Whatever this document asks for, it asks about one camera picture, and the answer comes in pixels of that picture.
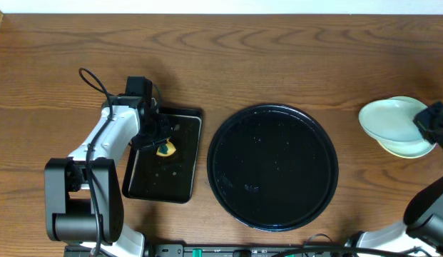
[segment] green switch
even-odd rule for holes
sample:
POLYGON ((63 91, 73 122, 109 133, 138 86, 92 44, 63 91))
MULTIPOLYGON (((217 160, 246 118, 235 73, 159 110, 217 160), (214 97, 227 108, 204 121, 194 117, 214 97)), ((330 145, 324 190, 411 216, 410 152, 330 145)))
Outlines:
POLYGON ((202 249, 193 249, 193 257, 202 257, 202 249))

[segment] black rectangular tray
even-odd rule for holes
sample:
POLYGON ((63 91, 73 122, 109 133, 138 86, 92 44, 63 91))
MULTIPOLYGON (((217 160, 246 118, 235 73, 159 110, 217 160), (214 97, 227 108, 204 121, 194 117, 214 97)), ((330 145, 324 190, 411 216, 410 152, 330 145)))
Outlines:
POLYGON ((202 112, 161 107, 160 115, 174 128, 170 142, 177 150, 160 157, 156 151, 131 149, 122 192, 128 198, 186 203, 193 192, 202 112))

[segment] cable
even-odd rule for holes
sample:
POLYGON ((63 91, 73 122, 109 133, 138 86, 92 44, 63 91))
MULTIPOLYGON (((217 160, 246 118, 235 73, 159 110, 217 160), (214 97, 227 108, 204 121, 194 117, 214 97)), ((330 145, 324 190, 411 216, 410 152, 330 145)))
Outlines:
POLYGON ((83 81, 85 81, 85 83, 87 83, 90 87, 92 87, 93 89, 95 89, 103 94, 105 94, 107 92, 107 90, 104 91, 105 88, 103 90, 100 90, 99 87, 94 86, 90 81, 88 81, 88 79, 85 79, 85 76, 82 74, 82 71, 85 71, 87 74, 90 74, 91 78, 93 78, 96 82, 98 82, 99 86, 101 86, 101 88, 103 88, 101 81, 91 71, 89 71, 88 69, 85 69, 85 68, 79 68, 78 75, 80 75, 81 79, 83 79, 83 81))
POLYGON ((299 253, 364 253, 364 254, 372 254, 376 256, 387 256, 387 257, 405 257, 408 256, 404 253, 393 253, 389 251, 381 251, 376 249, 368 249, 368 248, 350 248, 344 246, 316 246, 311 248, 299 248, 294 250, 285 251, 282 253, 277 253, 271 257, 286 257, 299 253))
POLYGON ((324 234, 324 233, 316 233, 315 235, 309 237, 309 238, 304 242, 304 244, 302 244, 302 248, 305 248, 306 245, 307 245, 309 242, 311 242, 313 239, 317 238, 318 236, 324 236, 325 238, 329 239, 329 240, 332 242, 332 239, 331 239, 328 235, 326 235, 326 234, 324 234))
POLYGON ((419 253, 422 252, 423 254, 425 254, 427 257, 432 257, 432 255, 430 255, 430 253, 426 252, 422 247, 414 247, 412 249, 403 251, 402 253, 404 254, 410 254, 410 253, 419 253))
POLYGON ((158 109, 161 107, 161 103, 163 102, 163 97, 161 96, 161 92, 158 89, 158 86, 156 86, 156 84, 153 84, 153 86, 156 89, 156 92, 158 93, 158 98, 159 98, 159 102, 156 104, 158 109))
POLYGON ((99 252, 102 253, 103 255, 107 256, 107 257, 115 257, 114 255, 110 254, 108 251, 103 250, 102 248, 99 249, 99 252))
POLYGON ((113 118, 113 107, 112 102, 110 100, 110 94, 107 92, 106 87, 101 83, 101 81, 93 74, 91 71, 85 68, 80 68, 78 70, 78 74, 80 77, 92 88, 94 88, 97 91, 100 91, 106 95, 108 108, 110 110, 110 113, 107 116, 107 121, 102 125, 102 127, 99 129, 99 131, 94 135, 93 139, 91 139, 91 142, 87 145, 88 149, 86 151, 86 178, 88 179, 88 185, 90 188, 90 194, 91 194, 91 200, 93 201, 93 209, 94 209, 94 216, 96 217, 96 246, 91 249, 90 256, 97 256, 99 254, 99 251, 101 250, 101 239, 102 239, 102 222, 101 222, 101 214, 99 213, 99 206, 98 206, 98 199, 96 198, 96 192, 94 191, 94 184, 93 184, 93 171, 91 170, 91 154, 94 151, 94 146, 96 145, 96 142, 101 136, 102 132, 106 129, 107 125, 112 121, 113 118), (89 74, 96 82, 98 82, 99 86, 102 88, 102 91, 91 84, 88 80, 85 79, 85 77, 82 74, 82 71, 85 71, 87 74, 89 74))

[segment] wooden table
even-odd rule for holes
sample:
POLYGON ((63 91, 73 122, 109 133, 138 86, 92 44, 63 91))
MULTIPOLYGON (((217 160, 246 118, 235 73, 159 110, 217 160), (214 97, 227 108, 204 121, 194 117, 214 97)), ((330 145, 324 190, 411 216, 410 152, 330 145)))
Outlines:
MULTIPOLYGON (((165 104, 204 110, 193 197, 187 204, 123 198, 125 222, 154 242, 344 241, 402 218, 411 198, 443 175, 437 148, 418 159, 384 151, 357 113, 412 96, 443 100, 443 16, 5 15, 0 30, 0 256, 60 256, 47 238, 44 166, 66 157, 98 122, 103 95, 147 76, 165 104), (232 218, 207 180, 213 134, 247 106, 283 103, 308 112, 337 150, 340 178, 327 209, 304 228, 257 231, 232 218)), ((120 183, 126 151, 118 167, 120 183)))

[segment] white bowl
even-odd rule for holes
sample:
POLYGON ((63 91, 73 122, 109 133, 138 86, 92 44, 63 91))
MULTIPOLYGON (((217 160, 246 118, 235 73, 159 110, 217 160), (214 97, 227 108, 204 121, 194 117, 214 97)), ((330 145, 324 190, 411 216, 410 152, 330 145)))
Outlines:
POLYGON ((396 96, 364 106, 359 121, 365 133, 388 152, 402 158, 418 158, 435 147, 422 138, 413 123, 414 116, 426 108, 416 99, 396 96))

